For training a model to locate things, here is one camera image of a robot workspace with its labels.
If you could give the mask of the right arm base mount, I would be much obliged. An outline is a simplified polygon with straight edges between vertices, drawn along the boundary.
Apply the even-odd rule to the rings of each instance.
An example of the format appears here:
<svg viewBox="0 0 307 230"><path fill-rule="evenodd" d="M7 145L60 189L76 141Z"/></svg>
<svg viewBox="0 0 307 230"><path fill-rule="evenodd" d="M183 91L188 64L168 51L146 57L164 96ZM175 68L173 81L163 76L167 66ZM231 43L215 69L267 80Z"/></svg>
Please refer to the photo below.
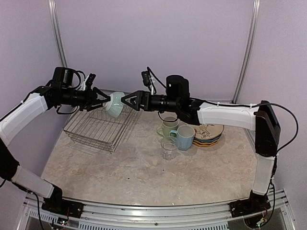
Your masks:
<svg viewBox="0 0 307 230"><path fill-rule="evenodd" d="M245 216L271 208L269 201L260 202L255 199L244 199L231 202L229 204L231 216L233 218Z"/></svg>

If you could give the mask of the green ceramic mug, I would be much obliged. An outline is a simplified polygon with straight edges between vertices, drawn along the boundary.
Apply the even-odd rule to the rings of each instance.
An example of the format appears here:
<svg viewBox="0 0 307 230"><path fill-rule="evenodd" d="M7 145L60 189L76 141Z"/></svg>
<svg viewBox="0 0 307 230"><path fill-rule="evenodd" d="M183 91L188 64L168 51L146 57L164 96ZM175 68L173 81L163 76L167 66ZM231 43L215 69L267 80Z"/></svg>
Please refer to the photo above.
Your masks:
<svg viewBox="0 0 307 230"><path fill-rule="evenodd" d="M177 130L179 127L179 120L175 117L168 116L162 121L162 126L159 127L156 132L162 137L168 137L170 131Z"/></svg>

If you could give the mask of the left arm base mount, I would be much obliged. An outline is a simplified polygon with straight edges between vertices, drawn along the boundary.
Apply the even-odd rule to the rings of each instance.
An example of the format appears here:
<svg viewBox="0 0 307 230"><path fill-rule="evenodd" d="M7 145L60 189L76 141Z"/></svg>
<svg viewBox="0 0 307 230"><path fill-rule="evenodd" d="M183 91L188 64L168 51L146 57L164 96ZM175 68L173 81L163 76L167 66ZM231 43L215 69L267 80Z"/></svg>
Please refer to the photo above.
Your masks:
<svg viewBox="0 0 307 230"><path fill-rule="evenodd" d="M76 201L63 199L59 204L55 204L51 201L44 201L42 204L42 209L49 211L51 213L73 217L73 218L81 218L81 214L83 213L84 204Z"/></svg>

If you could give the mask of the white patterned bowl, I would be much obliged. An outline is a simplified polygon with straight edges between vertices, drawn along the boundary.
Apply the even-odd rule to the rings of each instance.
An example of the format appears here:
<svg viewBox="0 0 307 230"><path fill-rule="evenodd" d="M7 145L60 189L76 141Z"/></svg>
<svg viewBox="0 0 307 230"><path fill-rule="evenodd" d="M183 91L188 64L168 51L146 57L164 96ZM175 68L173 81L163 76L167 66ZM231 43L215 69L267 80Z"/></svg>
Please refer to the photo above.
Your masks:
<svg viewBox="0 0 307 230"><path fill-rule="evenodd" d="M113 92L110 94L110 101L104 106L106 114L112 118L117 118L123 109L121 98L124 97L124 92Z"/></svg>

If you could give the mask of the clear drinking glass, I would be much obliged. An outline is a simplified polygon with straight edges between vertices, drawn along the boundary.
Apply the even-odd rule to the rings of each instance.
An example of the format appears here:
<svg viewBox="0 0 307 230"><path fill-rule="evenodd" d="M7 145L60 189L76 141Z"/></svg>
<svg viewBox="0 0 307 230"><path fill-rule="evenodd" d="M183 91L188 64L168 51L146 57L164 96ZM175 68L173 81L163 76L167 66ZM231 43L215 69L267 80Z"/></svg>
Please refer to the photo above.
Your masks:
<svg viewBox="0 0 307 230"><path fill-rule="evenodd" d="M163 138L161 140L162 156L165 160L173 160L177 156L179 144L173 137Z"/></svg>

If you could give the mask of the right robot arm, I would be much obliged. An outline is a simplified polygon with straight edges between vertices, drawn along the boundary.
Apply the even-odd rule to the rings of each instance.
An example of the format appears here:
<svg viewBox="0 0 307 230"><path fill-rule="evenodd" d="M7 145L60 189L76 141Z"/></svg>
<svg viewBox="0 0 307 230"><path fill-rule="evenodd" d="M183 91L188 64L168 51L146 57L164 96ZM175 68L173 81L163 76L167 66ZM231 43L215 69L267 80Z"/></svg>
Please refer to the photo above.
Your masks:
<svg viewBox="0 0 307 230"><path fill-rule="evenodd" d="M130 108L146 112L172 112L183 123L184 129L201 126L224 126L225 142L231 151L248 144L245 131L256 133L254 158L255 177L248 180L249 192L235 194L238 183L226 180L223 188L211 183L205 191L199 192L194 204L206 204L231 200L232 216L268 210L274 202L268 198L268 190L273 187L273 177L277 168L277 155L281 127L275 115L274 103L261 101L259 104L226 104L195 99L189 93L189 81L179 75L166 78L165 94L136 91L124 96L122 102Z"/></svg>

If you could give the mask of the blue dotted plate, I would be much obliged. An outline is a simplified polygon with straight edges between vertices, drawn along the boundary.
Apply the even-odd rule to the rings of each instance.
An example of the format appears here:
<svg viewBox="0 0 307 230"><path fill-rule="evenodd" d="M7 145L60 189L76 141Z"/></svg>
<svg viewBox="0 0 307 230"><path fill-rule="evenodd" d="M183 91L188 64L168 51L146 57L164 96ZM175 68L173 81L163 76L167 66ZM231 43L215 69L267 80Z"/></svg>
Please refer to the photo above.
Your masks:
<svg viewBox="0 0 307 230"><path fill-rule="evenodd" d="M194 137L194 140L193 140L193 141L197 141L197 142L199 142L199 143L212 143L212 142L218 140L220 137L221 137L221 135L219 135L219 136L217 136L217 137L215 137L215 138L206 139L206 140L201 140L201 139L198 139L198 138Z"/></svg>

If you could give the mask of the yellow dotted plate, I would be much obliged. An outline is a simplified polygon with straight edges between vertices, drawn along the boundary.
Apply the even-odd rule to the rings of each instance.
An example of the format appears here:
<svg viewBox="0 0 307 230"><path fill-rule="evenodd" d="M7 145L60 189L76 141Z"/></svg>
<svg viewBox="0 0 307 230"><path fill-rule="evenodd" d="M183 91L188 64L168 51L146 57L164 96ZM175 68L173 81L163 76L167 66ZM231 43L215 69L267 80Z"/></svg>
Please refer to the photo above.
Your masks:
<svg viewBox="0 0 307 230"><path fill-rule="evenodd" d="M214 142L206 142L206 143L202 143L202 142L197 142L197 141L193 141L192 144L197 146L197 147L200 147L200 148L208 148L208 147L211 147L211 146L214 146L215 144L217 144L218 141L214 141Z"/></svg>
<svg viewBox="0 0 307 230"><path fill-rule="evenodd" d="M211 140L209 142L200 142L196 139L193 140L193 144L197 144L197 145L212 145L212 144L215 144L216 142L218 142L219 139L217 140Z"/></svg>

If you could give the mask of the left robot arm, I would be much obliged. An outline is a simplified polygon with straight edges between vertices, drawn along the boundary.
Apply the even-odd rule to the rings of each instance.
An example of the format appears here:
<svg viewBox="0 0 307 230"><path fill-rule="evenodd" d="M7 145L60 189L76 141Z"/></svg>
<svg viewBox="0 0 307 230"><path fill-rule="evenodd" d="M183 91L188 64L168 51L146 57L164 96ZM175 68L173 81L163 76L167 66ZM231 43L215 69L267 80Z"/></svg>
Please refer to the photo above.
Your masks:
<svg viewBox="0 0 307 230"><path fill-rule="evenodd" d="M0 176L19 189L31 192L43 198L43 208L54 213L68 211L71 202L63 199L62 190L42 179L36 173L24 168L14 158L9 145L20 133L29 135L25 138L34 147L26 145L25 150L43 150L47 144L47 135L41 138L30 131L33 120L46 111L62 105L78 107L80 111L92 111L112 101L112 97L92 87L94 74L81 79L82 72L65 67L56 67L52 79L39 86L26 96L15 108L0 120Z"/></svg>

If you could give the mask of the cream speckled plate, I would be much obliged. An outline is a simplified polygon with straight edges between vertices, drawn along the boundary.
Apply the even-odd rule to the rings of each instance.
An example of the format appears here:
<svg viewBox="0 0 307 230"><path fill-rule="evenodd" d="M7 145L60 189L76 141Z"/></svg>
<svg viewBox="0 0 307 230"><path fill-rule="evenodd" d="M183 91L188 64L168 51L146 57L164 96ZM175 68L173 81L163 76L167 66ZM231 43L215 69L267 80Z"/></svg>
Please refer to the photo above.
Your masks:
<svg viewBox="0 0 307 230"><path fill-rule="evenodd" d="M214 125L214 124L199 125L199 126L193 125L192 127L194 128L195 131L194 137L201 140L215 138L221 135L224 131L223 125Z"/></svg>

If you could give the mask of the light blue mug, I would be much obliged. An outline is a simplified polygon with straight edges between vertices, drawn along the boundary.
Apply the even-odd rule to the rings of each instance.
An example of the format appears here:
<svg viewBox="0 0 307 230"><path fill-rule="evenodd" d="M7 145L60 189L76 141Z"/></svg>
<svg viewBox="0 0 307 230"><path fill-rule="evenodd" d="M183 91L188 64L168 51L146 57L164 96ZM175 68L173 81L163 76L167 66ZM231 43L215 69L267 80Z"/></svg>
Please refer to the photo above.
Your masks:
<svg viewBox="0 0 307 230"><path fill-rule="evenodd" d="M192 145L195 135L195 130L191 126L182 125L179 126L177 130L171 130L169 132L169 135L171 136L172 134L174 134L179 141L180 144L179 150L187 151Z"/></svg>

